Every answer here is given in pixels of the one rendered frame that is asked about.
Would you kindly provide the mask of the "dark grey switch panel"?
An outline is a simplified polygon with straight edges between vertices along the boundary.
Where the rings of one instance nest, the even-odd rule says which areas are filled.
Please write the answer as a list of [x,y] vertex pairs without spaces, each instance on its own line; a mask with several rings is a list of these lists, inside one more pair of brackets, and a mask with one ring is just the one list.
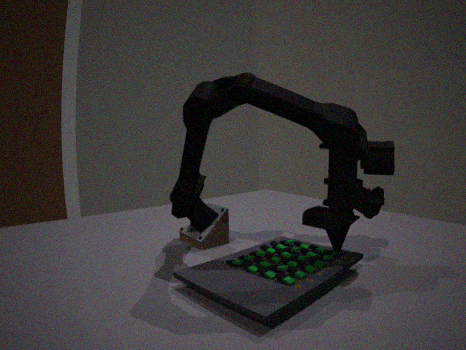
[[363,253],[279,238],[174,271],[174,278],[263,322],[330,283]]

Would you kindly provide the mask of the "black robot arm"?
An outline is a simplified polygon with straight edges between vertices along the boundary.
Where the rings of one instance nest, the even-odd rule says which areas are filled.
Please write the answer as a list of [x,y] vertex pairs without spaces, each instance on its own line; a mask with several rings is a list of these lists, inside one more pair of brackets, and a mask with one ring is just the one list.
[[[225,76],[199,83],[183,106],[187,128],[179,178],[170,194],[172,215],[187,217],[203,233],[219,215],[199,198],[206,176],[199,173],[212,119],[237,106],[250,104],[310,129],[329,148],[328,173],[357,174],[360,160],[364,174],[393,175],[393,141],[368,141],[356,113],[339,104],[320,103],[262,80],[251,73]],[[372,219],[384,205],[384,189],[366,189],[363,180],[348,186],[343,208]]]

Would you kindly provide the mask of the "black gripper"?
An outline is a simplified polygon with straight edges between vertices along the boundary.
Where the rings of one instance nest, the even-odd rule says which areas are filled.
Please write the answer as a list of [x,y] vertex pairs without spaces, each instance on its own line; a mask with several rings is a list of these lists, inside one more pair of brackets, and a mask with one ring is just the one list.
[[354,215],[351,204],[350,209],[343,208],[344,199],[348,192],[348,186],[353,181],[356,186],[359,183],[357,174],[336,175],[328,173],[324,184],[328,185],[327,199],[323,200],[323,206],[307,209],[302,216],[302,224],[326,230],[333,250],[339,252],[352,225],[360,216]]

